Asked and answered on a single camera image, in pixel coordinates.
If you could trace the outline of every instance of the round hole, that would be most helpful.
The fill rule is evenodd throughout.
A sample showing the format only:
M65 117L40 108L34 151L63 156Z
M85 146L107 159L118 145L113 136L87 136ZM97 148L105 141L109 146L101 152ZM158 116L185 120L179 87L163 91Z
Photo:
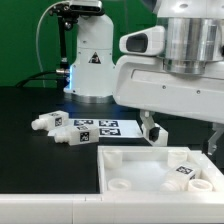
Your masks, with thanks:
M185 8L187 8L188 7L188 4L181 4L180 5L180 8L182 8L182 9L185 9Z

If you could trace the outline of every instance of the white cylindrical part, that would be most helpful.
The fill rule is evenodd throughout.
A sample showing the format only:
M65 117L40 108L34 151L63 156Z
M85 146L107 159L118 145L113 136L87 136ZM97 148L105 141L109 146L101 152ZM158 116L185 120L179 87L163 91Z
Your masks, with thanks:
M212 189L213 189L212 184L206 180L194 179L194 180L190 180L188 183L188 191L208 192L208 191L212 191Z
M180 185L172 180L168 180L160 186L160 191L181 191Z
M69 137L65 134L56 134L54 136L54 141L56 143L63 143L63 142L69 142Z
M122 166L123 152L120 149L104 150L103 159L105 168L119 168Z
M171 149L168 151L167 164L170 168L174 168L182 162L187 161L187 151L184 149Z
M47 128L47 121L45 119L36 119L31 123L33 130Z
M108 189L110 191L130 191L131 182L126 179L115 178L108 182Z

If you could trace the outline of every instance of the black table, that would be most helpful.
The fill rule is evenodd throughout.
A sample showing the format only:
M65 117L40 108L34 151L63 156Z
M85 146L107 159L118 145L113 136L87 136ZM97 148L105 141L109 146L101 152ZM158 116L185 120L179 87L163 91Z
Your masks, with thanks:
M66 111L70 118L138 120L139 111L114 104L81 104L62 91L0 87L0 193L99 193L97 144L56 144L34 131L40 114ZM145 139L101 138L100 145L149 145Z

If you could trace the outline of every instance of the green wall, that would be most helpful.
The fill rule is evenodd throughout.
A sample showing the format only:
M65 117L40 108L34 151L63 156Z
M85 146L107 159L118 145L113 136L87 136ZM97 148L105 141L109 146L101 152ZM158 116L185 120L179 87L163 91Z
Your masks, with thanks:
M0 7L0 86L13 86L18 81L39 72L35 35L38 21L55 0L1 0ZM140 0L105 1L106 14L114 23L114 63L121 56L119 38L127 33L155 25L156 17L150 14ZM75 60L76 28L66 32L69 62ZM59 67L60 51L56 16L46 16L40 32L40 52L44 70ZM28 86L40 86L31 82Z

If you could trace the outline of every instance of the white plastic housing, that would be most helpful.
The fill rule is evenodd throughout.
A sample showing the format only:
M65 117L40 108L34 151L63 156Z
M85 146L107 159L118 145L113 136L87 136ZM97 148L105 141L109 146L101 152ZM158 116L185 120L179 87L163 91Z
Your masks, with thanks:
M162 18L224 18L223 0L162 0L158 17Z
M42 114L39 119L31 123L33 130L44 129L46 131L53 130L68 125L69 115L64 111L55 111L48 114Z
M67 142L69 145L99 142L99 128L95 125L65 127L65 131L54 136L56 143Z
M138 34L145 34L148 38L148 46L144 53L138 52L130 52L127 50L127 40L131 36L135 36ZM165 29L162 26L155 26L153 28L149 28L146 30L142 30L139 32L135 32L129 35L125 35L120 39L120 51L126 54L135 54L135 55L147 55L147 56L155 56L160 54L165 45Z
M203 77L174 75L160 58L123 56L113 96L119 105L223 124L223 71L217 62L206 64Z
M104 16L80 17L78 22L77 57L71 66L66 93L79 96L112 95L114 64L112 61L113 23Z

